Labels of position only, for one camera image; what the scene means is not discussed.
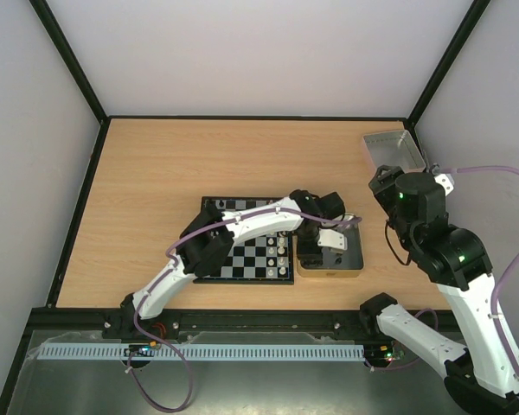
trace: robotic arm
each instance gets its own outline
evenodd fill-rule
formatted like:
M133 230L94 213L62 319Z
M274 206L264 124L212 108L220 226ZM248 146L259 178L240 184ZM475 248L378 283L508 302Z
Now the robotic arm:
M208 205L183 231L182 239L204 227L229 223L182 243L156 277L142 290L127 296L122 306L130 309L129 314L139 310L138 316L142 320L159 316L165 304L186 284L220 269L233 245L268 233L296 231L302 238L314 240L316 246L345 251L347 240L344 235L323 229L320 222L308 219L331 220L344 213L344 203L337 193L319 198L305 190L295 190L273 204L239 212L221 212Z
M385 293L360 308L364 328L411 348L444 378L448 393L467 412L519 412L519 379L493 318L502 319L518 363L519 348L499 306L498 316L490 311L494 278L483 243L474 233L448 223L445 197L453 189L451 179L381 166L369 187L409 258L450 304L467 348L416 320Z

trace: black metal frame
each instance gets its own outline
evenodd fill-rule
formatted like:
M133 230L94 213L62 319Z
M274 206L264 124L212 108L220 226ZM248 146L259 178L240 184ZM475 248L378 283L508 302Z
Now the black metal frame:
M33 309L26 328L17 348L12 362L10 373L5 382L0 397L0 414L6 413L21 370L29 340L34 330L61 329L61 330L100 330L104 328L105 314L103 309L57 309L55 308L60 293L63 277L67 269L69 257L73 250L74 242L79 230L80 221L87 204L87 199L92 187L93 178L98 168L99 158L106 140L107 131L113 118L145 118L145 119L235 119L235 120L299 120L299 121L401 121L408 130L417 145L419 141L415 132L415 126L428 107L431 99L438 90L446 74L452 67L469 35L477 25L490 0L473 0L463 21L453 36L448 48L440 59L430 80L426 84L415 107L408 118L403 117L279 117L279 116L107 116L97 95L95 94L88 78L86 77L74 51L69 46L60 25L56 21L52 10L46 0L29 0L35 13L40 18L42 25L47 30L50 39L56 46L61 58L64 60L69 72L74 77L77 86L86 99L100 123L99 134L96 138L94 151L88 165L85 180L80 191L79 199L66 242L61 252L60 261L54 275L54 280L48 294L47 307ZM210 331L231 331L235 325L257 327L258 330L295 331L294 325L306 327L306 331L313 335L331 335L338 339L355 340L356 342L380 342L381 339L368 339L358 326L358 311L243 311L243 310L166 310L162 319L179 322L177 333L192 333L192 326L202 327ZM450 311L438 311L440 331L457 332L458 326ZM336 329L335 322L344 322Z

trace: white cable tray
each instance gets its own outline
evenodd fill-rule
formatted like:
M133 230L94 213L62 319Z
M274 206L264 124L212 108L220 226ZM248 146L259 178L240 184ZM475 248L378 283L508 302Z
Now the white cable tray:
M120 343L46 343L38 360L118 361L129 354L128 344ZM364 361L363 346L356 345L174 345L189 361ZM178 361L166 346L135 356L135 361Z

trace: wooden tabletop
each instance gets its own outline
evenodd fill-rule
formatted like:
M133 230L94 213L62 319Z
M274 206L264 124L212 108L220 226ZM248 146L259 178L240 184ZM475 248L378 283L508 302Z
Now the wooden tabletop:
M119 306L163 268L165 248L197 215L204 195L283 196L302 188L336 191L347 211L363 217L365 268L358 278L295 272L294 285L189 284L168 307L356 310L386 291L407 308L448 309L425 274L399 265L388 250L386 215L368 189L373 172L360 150L362 136L402 128L371 121L114 119L58 307Z

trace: white wall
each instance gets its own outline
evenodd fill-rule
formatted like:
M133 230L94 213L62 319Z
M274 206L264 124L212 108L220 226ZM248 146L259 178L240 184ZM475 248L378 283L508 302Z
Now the white wall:
M432 162L519 168L519 0L490 3L418 125ZM456 176L452 223L477 233L495 273L519 252L519 178ZM502 295L519 342L519 267Z
M471 0L48 0L108 114L406 117Z
M43 306L98 123L28 1L0 1L0 392Z

